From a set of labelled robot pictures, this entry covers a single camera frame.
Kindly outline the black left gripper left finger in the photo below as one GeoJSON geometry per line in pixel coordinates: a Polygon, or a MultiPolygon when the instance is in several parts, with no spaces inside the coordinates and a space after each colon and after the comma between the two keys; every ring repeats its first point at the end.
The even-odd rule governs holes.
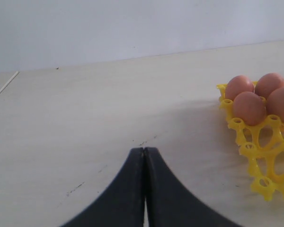
{"type": "Polygon", "coordinates": [[[133,148],[111,184],[64,227],[142,227],[144,224],[144,154],[133,148]]]}

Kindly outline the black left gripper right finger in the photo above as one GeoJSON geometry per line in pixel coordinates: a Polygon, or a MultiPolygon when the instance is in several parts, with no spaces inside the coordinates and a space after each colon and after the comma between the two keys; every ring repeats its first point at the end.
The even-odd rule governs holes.
{"type": "Polygon", "coordinates": [[[195,197],[172,173],[157,148],[145,148],[150,227],[238,227],[195,197]]]}

